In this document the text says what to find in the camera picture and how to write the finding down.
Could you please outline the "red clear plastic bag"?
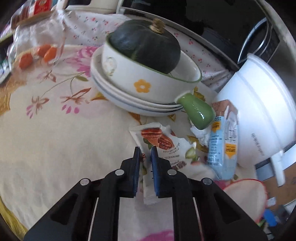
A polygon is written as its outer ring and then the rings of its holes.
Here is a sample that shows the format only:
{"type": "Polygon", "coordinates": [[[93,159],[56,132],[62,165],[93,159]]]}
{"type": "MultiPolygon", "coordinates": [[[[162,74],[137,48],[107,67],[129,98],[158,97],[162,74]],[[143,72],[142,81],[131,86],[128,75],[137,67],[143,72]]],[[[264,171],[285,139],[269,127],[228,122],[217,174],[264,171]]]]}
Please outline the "red clear plastic bag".
{"type": "Polygon", "coordinates": [[[265,185],[256,179],[241,179],[226,186],[223,191],[258,223],[267,207],[267,191],[265,185]]]}

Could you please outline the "light blue milk carton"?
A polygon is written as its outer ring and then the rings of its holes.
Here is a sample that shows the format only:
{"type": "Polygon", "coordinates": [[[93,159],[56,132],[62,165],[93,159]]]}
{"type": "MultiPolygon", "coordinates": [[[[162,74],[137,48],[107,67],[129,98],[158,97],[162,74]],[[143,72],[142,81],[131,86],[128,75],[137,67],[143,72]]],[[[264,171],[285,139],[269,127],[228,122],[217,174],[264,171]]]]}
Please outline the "light blue milk carton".
{"type": "Polygon", "coordinates": [[[238,153],[238,110],[229,100],[212,104],[216,117],[212,122],[207,165],[219,180],[235,174],[238,153]]]}

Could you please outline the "white nut snack wrapper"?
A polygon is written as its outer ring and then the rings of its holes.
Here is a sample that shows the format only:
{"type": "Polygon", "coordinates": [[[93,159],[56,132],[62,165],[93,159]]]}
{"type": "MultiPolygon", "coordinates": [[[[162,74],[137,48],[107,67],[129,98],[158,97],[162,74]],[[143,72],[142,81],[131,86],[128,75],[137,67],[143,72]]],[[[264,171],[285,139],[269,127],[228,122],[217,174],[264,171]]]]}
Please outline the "white nut snack wrapper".
{"type": "Polygon", "coordinates": [[[196,142],[189,142],[185,138],[176,137],[170,126],[160,123],[130,128],[130,134],[143,154],[142,165],[142,190],[144,204],[152,205],[158,202],[154,191],[151,155],[152,148],[156,147],[158,156],[170,162],[173,169],[184,173],[189,178],[197,177],[197,166],[193,165],[198,160],[196,142]]]}

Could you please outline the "white electric cooking pot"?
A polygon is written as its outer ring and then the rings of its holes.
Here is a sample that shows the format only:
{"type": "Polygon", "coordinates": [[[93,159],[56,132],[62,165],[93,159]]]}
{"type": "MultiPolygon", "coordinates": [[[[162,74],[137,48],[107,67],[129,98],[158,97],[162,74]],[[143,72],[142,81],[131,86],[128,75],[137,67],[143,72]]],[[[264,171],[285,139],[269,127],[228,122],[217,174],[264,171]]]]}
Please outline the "white electric cooking pot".
{"type": "Polygon", "coordinates": [[[280,76],[248,54],[243,66],[215,96],[238,110],[238,158],[244,168],[271,159],[278,186],[285,184],[284,148],[295,141],[295,102],[280,76]]]}

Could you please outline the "stacked white plates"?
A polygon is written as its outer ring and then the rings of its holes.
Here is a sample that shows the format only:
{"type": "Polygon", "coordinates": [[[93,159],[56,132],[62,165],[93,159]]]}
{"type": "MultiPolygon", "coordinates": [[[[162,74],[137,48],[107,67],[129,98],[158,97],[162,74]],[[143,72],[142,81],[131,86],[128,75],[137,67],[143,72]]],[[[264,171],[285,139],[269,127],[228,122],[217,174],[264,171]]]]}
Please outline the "stacked white plates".
{"type": "Polygon", "coordinates": [[[131,113],[152,117],[168,116],[183,109],[180,104],[156,104],[141,100],[115,87],[104,74],[101,64],[102,52],[103,47],[101,46],[93,53],[90,63],[90,73],[97,89],[110,102],[131,113]]]}

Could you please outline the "dark green pumpkin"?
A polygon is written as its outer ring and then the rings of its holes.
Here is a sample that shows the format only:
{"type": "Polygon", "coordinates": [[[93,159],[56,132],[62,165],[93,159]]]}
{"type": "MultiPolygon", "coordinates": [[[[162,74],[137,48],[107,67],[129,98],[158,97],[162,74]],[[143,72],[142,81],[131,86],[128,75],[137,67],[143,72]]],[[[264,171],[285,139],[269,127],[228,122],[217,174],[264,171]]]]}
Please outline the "dark green pumpkin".
{"type": "Polygon", "coordinates": [[[180,61],[180,44],[160,19],[125,21],[109,34],[108,41],[124,56],[164,74],[180,61]]]}

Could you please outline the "glass jar cork lid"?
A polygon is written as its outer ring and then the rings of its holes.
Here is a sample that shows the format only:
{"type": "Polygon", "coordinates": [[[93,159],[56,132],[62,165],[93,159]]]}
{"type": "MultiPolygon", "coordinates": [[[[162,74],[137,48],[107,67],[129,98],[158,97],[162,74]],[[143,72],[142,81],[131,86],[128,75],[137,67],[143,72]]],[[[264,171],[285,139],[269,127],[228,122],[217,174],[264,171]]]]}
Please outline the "glass jar cork lid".
{"type": "Polygon", "coordinates": [[[23,54],[30,53],[34,60],[42,59],[38,54],[45,45],[56,48],[56,56],[47,62],[56,63],[65,45],[65,27],[62,21],[64,11],[47,11],[17,24],[13,43],[8,50],[10,70],[17,68],[23,54]]]}

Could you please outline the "black microwave oven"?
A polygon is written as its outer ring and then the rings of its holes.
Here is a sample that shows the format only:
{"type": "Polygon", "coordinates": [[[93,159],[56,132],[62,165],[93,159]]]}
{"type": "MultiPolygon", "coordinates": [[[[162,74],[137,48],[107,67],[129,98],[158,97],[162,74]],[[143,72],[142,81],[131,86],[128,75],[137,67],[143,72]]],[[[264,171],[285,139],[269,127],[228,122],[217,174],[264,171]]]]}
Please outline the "black microwave oven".
{"type": "Polygon", "coordinates": [[[233,70],[249,53],[269,62],[280,39],[258,1],[119,1],[117,13],[159,17],[220,56],[233,70]]]}

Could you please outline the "red label jar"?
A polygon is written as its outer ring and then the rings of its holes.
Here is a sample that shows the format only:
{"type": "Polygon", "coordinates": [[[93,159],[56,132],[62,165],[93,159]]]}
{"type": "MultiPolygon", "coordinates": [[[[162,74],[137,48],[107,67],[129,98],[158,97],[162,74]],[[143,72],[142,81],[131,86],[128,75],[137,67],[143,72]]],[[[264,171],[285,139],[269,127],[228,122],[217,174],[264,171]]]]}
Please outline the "red label jar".
{"type": "Polygon", "coordinates": [[[37,0],[33,4],[33,15],[50,11],[52,8],[52,0],[37,0]]]}

